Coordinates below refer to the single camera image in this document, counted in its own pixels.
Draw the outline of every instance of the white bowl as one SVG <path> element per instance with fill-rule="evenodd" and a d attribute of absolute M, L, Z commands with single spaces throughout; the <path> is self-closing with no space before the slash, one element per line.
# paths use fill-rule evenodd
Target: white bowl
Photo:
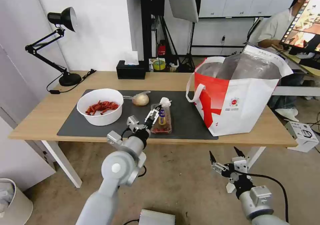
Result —
<path fill-rule="evenodd" d="M 116 110 L 109 110 L 101 115 L 99 111 L 94 116 L 86 114 L 89 106 L 97 104 L 98 101 L 113 101 L 119 105 Z M 120 92 L 113 89 L 98 89 L 93 90 L 83 97 L 77 103 L 77 110 L 80 112 L 89 123 L 95 126 L 106 126 L 118 120 L 122 114 L 123 96 Z"/>

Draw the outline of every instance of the lamp shade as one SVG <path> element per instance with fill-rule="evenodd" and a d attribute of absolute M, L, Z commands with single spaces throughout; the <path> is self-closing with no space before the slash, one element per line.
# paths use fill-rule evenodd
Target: lamp shade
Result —
<path fill-rule="evenodd" d="M 48 13 L 48 20 L 52 24 L 64 25 L 69 30 L 76 31 L 77 17 L 72 7 L 64 9 L 61 13 Z"/>

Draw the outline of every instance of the dried red chili pepper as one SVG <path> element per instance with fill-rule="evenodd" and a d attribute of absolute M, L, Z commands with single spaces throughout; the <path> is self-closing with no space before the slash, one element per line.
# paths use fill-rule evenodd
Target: dried red chili pepper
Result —
<path fill-rule="evenodd" d="M 88 110 L 86 110 L 86 114 L 89 116 L 94 116 L 96 111 L 102 111 L 100 114 L 103 115 L 108 110 L 115 110 L 119 107 L 119 105 L 112 101 L 98 101 L 97 104 L 89 106 Z"/>

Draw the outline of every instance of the robotic arm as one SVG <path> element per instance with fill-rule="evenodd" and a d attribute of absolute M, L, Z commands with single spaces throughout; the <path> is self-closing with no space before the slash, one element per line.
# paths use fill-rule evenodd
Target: robotic arm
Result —
<path fill-rule="evenodd" d="M 271 207 L 272 194 L 266 186 L 256 187 L 248 173 L 247 160 L 242 151 L 234 147 L 238 157 L 231 163 L 221 164 L 210 153 L 211 168 L 229 179 L 236 187 L 236 196 L 240 200 L 246 218 L 253 225 L 289 225 L 280 218 L 273 216 Z"/>
<path fill-rule="evenodd" d="M 120 185 L 131 186 L 139 170 L 146 161 L 142 151 L 147 145 L 150 129 L 159 117 L 161 105 L 151 110 L 145 124 L 139 124 L 135 116 L 127 120 L 132 135 L 126 141 L 114 131 L 107 135 L 107 142 L 118 151 L 108 155 L 102 163 L 102 184 L 85 203 L 76 225 L 109 225 L 118 206 L 118 189 Z"/>
<path fill-rule="evenodd" d="M 127 120 L 128 128 L 125 131 L 131 130 L 132 135 L 126 141 L 123 141 L 122 136 L 114 131 L 107 135 L 107 142 L 118 151 L 111 153 L 103 161 L 101 168 L 102 184 L 99 190 L 88 198 L 76 225 L 111 224 L 118 206 L 120 185 L 131 186 L 146 161 L 143 149 L 146 147 L 146 141 L 150 136 L 150 129 L 159 117 L 161 107 L 159 105 L 149 112 L 144 125 L 139 124 L 135 116 L 129 117 Z M 244 154 L 236 147 L 235 150 L 238 157 L 233 158 L 231 163 L 228 164 L 218 163 L 210 152 L 211 168 L 223 177 L 227 177 L 229 182 L 235 185 L 236 196 L 241 201 L 246 218 L 253 225 L 289 225 L 272 215 L 271 192 L 266 186 L 256 187 L 253 185 L 251 177 L 247 175 L 248 166 Z"/>

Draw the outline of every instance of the monitor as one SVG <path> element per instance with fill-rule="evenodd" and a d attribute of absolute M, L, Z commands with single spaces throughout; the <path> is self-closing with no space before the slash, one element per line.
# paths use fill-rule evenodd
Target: monitor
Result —
<path fill-rule="evenodd" d="M 297 52 L 320 53 L 320 0 L 306 0 L 280 44 Z"/>

